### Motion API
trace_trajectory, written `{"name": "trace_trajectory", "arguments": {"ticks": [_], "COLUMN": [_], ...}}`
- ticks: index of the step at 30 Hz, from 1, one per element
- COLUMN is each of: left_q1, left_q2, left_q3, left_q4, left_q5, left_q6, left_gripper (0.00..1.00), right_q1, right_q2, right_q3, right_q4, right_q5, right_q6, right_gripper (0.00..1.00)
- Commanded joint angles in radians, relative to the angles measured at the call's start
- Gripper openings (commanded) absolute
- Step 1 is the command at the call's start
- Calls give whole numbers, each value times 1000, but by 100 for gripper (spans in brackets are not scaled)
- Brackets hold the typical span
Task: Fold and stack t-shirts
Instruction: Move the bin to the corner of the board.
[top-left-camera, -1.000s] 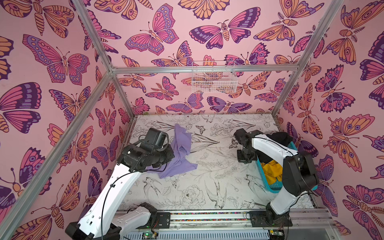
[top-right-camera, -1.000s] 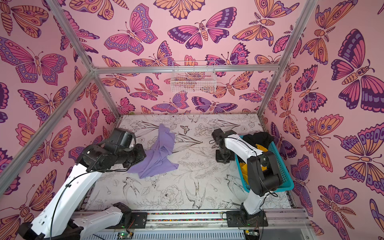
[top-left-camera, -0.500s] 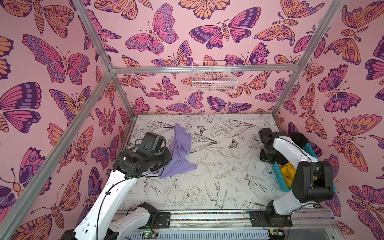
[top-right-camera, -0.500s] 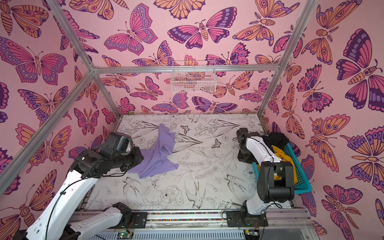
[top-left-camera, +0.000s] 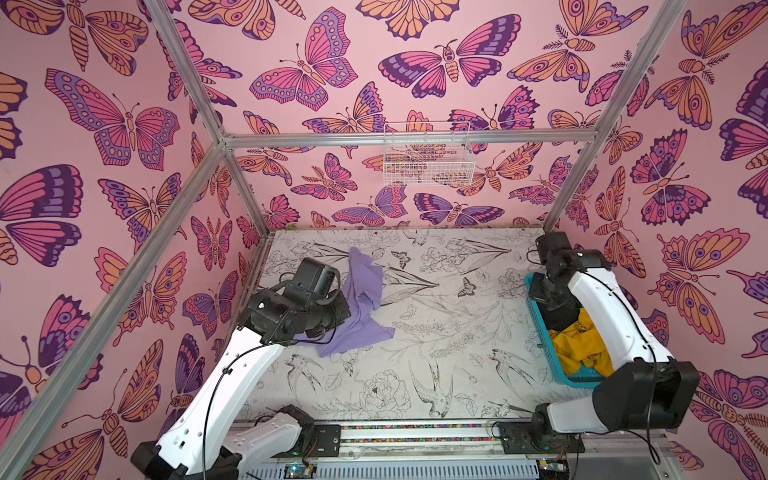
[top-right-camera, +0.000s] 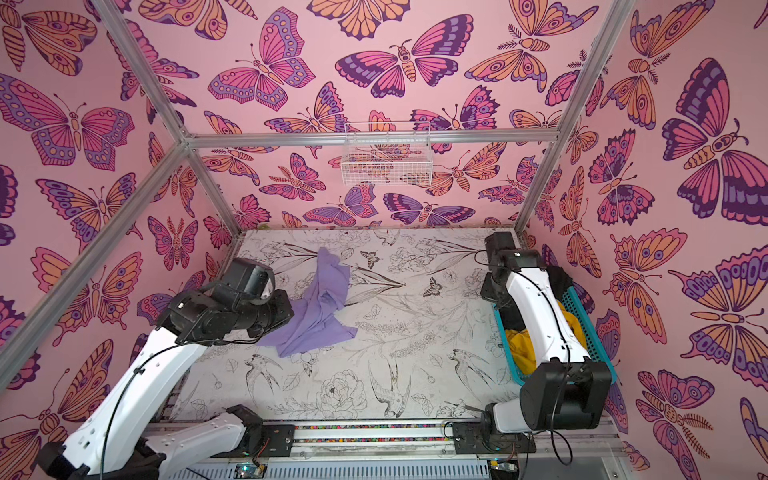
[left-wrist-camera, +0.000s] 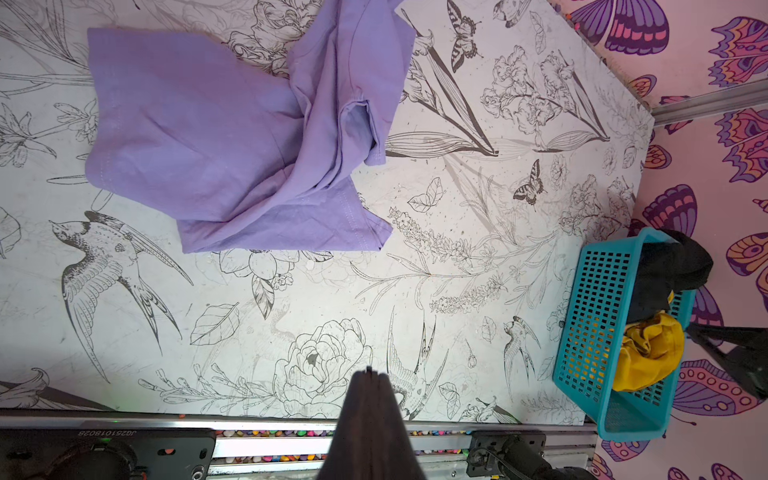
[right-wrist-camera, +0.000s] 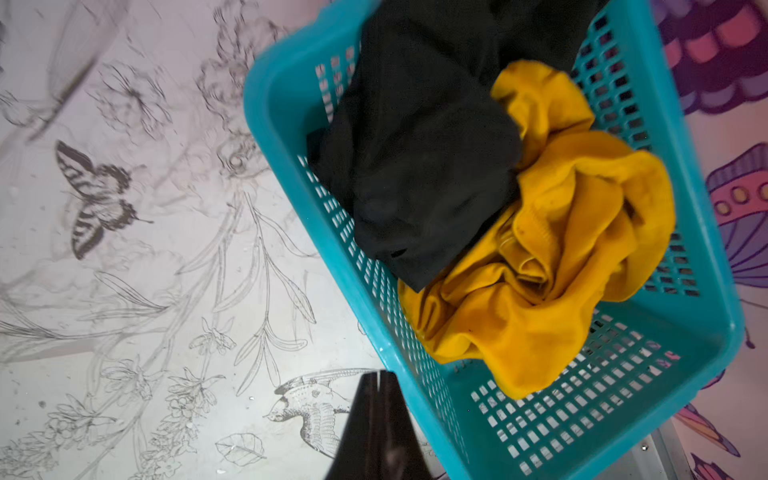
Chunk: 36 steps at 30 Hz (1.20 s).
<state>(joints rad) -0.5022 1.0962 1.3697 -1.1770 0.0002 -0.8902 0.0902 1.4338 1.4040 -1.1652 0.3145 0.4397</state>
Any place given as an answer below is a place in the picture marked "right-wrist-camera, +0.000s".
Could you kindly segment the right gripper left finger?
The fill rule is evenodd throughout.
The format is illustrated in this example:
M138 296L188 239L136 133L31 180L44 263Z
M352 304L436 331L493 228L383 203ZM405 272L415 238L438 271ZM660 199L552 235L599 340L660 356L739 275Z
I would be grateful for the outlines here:
M349 416L326 475L328 480L377 479L378 458L378 379L379 373L364 374L357 387Z

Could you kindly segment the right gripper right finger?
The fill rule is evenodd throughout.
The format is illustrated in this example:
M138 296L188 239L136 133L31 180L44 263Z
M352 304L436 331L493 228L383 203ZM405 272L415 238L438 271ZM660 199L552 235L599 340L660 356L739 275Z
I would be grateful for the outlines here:
M377 400L378 479L430 480L397 376L379 373Z

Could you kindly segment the teal plastic laundry basket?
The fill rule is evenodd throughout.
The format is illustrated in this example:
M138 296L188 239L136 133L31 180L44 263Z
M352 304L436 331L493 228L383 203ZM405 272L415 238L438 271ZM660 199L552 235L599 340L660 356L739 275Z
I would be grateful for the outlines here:
M504 396L478 361L435 362L397 283L353 239L352 218L310 172L305 137L325 126L359 55L373 1L337 1L253 64L244 113L289 201L440 463L453 479L591 479L680 411L738 353L744 316L651 6L612 1L574 77L600 129L665 164L677 226L646 285L601 303L582 352L554 384Z

